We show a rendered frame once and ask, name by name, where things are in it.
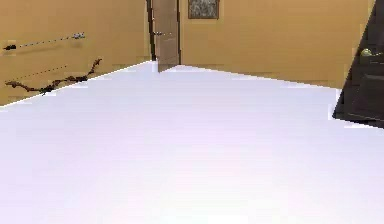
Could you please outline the brown room door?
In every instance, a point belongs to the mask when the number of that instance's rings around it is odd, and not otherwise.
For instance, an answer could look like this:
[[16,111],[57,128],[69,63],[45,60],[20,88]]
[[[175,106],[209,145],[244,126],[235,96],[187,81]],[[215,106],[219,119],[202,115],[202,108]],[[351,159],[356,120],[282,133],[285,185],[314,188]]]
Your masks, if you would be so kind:
[[154,32],[171,32],[170,36],[155,36],[158,71],[163,72],[180,63],[178,0],[152,0]]

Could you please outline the brown twisted branch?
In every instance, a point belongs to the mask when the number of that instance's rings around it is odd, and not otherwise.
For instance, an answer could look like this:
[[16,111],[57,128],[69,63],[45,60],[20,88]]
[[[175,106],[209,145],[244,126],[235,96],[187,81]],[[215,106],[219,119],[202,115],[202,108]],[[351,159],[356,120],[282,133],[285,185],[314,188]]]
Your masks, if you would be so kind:
[[44,87],[39,87],[39,88],[29,87],[17,81],[8,81],[6,82],[6,85],[11,86],[12,88],[21,87],[27,92],[38,92],[39,94],[45,95],[46,93],[52,92],[53,90],[55,90],[61,83],[64,83],[64,82],[79,83],[79,82],[88,81],[90,76],[95,73],[96,67],[100,64],[101,61],[102,61],[101,58],[96,59],[93,62],[91,69],[85,75],[68,76],[64,79],[53,80],[49,85]]

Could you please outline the thin grey rod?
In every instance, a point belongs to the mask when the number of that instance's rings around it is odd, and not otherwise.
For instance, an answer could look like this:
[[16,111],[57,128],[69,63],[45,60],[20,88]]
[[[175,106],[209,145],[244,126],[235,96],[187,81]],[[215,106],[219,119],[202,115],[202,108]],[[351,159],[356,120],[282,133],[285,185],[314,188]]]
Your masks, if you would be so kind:
[[79,39],[84,39],[85,33],[84,32],[79,32],[79,33],[74,33],[71,36],[66,36],[66,37],[60,37],[56,39],[51,39],[51,40],[44,40],[44,41],[37,41],[37,42],[30,42],[30,43],[25,43],[25,44],[8,44],[4,47],[2,47],[2,50],[5,51],[10,51],[10,50],[16,50],[18,48],[24,48],[24,47],[30,47],[30,46],[36,46],[36,45],[41,45],[41,44],[46,44],[46,43],[56,43],[64,40],[79,40]]

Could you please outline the dark brown shelf unit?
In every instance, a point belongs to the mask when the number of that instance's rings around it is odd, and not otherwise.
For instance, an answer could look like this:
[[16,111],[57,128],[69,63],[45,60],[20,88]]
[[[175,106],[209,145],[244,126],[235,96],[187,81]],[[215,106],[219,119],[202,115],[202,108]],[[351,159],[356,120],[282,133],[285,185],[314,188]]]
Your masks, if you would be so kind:
[[[373,55],[361,56],[365,48]],[[375,0],[332,117],[384,129],[384,0]]]

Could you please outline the framed grey wall picture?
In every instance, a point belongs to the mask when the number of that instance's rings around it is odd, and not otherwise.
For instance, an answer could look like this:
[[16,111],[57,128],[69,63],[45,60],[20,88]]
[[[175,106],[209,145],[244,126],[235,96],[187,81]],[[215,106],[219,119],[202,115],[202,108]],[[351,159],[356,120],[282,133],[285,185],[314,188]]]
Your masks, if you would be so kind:
[[189,19],[218,19],[219,0],[188,0]]

